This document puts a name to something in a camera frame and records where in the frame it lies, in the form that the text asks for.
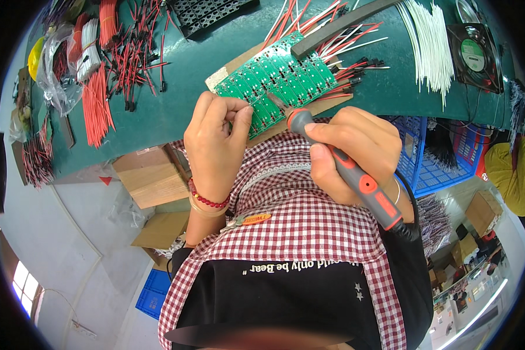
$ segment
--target cooling fan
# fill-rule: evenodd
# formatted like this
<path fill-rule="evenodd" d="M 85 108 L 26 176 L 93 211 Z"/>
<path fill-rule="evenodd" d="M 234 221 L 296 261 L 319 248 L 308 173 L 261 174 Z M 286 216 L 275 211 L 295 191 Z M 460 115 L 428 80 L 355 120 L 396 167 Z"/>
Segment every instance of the cooling fan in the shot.
<path fill-rule="evenodd" d="M 490 30 L 484 24 L 447 25 L 457 81 L 495 94 L 503 92 L 501 65 Z"/>

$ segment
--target bracelet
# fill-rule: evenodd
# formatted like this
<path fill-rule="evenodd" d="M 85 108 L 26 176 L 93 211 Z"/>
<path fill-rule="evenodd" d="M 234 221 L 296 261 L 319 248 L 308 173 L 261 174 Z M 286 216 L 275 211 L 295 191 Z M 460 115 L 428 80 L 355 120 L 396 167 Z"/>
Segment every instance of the bracelet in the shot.
<path fill-rule="evenodd" d="M 202 216 L 205 216 L 205 217 L 218 217 L 218 216 L 224 215 L 225 212 L 227 211 L 227 209 L 230 207 L 230 203 L 228 202 L 222 208 L 222 210 L 218 210 L 217 212 L 207 212 L 206 210 L 202 209 L 198 205 L 198 201 L 195 200 L 195 198 L 193 197 L 192 193 L 189 195 L 189 202 L 191 202 L 191 207 L 192 207 L 192 209 L 195 212 L 197 212 L 198 214 L 201 214 Z"/>
<path fill-rule="evenodd" d="M 204 203 L 207 206 L 211 206 L 214 208 L 223 208 L 224 206 L 230 203 L 231 194 L 228 194 L 228 197 L 222 203 L 215 203 L 211 200 L 207 200 L 206 198 L 202 197 L 196 192 L 196 186 L 194 185 L 194 181 L 192 180 L 192 178 L 189 178 L 189 190 L 194 198 L 196 198 L 198 201 Z"/>
<path fill-rule="evenodd" d="M 395 205 L 397 205 L 397 203 L 399 203 L 399 198 L 401 197 L 401 186 L 399 185 L 397 179 L 395 179 L 395 182 L 397 183 L 397 187 L 399 188 L 399 193 L 397 193 L 397 200 L 395 200 Z"/>

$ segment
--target green circuit board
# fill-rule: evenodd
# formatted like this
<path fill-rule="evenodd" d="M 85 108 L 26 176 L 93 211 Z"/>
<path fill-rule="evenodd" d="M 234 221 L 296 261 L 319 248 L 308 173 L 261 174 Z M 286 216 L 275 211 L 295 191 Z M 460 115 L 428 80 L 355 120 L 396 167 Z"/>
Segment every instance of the green circuit board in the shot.
<path fill-rule="evenodd" d="M 296 108 L 307 105 L 338 86 L 327 65 L 312 52 L 304 60 L 290 54 L 290 48 L 303 39 L 295 31 L 259 52 L 216 86 L 223 97 L 237 97 L 253 106 L 249 139 L 253 139 L 284 119 L 284 113 L 265 92 L 272 92 Z"/>

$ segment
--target red bead bracelet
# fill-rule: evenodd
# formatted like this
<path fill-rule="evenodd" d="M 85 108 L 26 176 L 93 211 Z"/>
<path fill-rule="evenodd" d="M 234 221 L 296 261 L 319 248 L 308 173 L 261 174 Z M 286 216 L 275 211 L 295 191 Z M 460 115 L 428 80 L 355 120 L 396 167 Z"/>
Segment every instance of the red bead bracelet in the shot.
<path fill-rule="evenodd" d="M 230 202 L 230 195 L 228 195 L 228 197 L 222 203 L 215 203 L 215 202 L 212 202 L 211 200 L 207 200 L 206 198 L 202 197 L 200 194 L 196 192 L 196 187 L 194 185 L 192 178 L 189 179 L 189 189 L 194 198 L 201 201 L 207 206 L 211 206 L 214 208 L 223 208 Z"/>

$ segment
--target red checkered shirt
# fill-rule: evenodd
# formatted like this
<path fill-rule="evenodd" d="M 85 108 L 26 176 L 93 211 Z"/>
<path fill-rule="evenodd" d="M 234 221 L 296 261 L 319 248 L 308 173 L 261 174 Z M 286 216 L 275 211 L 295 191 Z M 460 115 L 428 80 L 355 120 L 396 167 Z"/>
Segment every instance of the red checkered shirt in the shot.
<path fill-rule="evenodd" d="M 184 151 L 182 141 L 173 147 Z M 247 151 L 231 192 L 235 215 L 271 214 L 206 237 L 185 259 L 163 303 L 158 336 L 175 329 L 192 284 L 209 260 L 356 262 L 364 267 L 383 349 L 405 349 L 403 314 L 377 223 L 364 208 L 337 204 L 310 176 L 309 143 L 283 132 Z"/>

